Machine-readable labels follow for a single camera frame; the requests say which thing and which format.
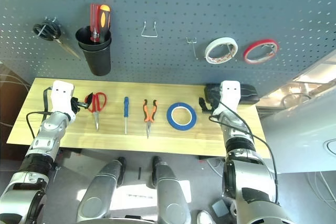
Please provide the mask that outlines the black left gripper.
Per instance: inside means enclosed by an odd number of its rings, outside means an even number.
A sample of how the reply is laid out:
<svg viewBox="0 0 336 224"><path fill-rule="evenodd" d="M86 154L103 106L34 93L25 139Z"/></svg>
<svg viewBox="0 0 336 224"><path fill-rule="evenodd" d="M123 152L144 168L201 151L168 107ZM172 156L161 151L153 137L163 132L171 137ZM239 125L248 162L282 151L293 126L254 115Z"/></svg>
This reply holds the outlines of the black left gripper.
<svg viewBox="0 0 336 224"><path fill-rule="evenodd" d="M79 108L87 109L89 106L87 104L78 104L78 103L92 103L93 93L88 94L83 101L78 101L77 98L72 97L70 99L71 110L74 114L77 114Z"/></svg>

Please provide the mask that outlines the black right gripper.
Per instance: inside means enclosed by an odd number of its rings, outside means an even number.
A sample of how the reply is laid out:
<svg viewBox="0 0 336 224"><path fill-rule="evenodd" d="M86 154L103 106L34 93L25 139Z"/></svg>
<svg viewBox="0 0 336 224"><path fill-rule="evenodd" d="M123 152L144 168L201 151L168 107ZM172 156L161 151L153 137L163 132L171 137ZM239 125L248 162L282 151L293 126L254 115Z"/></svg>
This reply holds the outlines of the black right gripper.
<svg viewBox="0 0 336 224"><path fill-rule="evenodd" d="M214 111L219 106L219 102L221 100L221 96L218 92L211 92L208 94L208 100L212 107L212 111ZM202 109L202 112L210 112L211 110L207 107L204 98L199 97L198 103Z"/></svg>

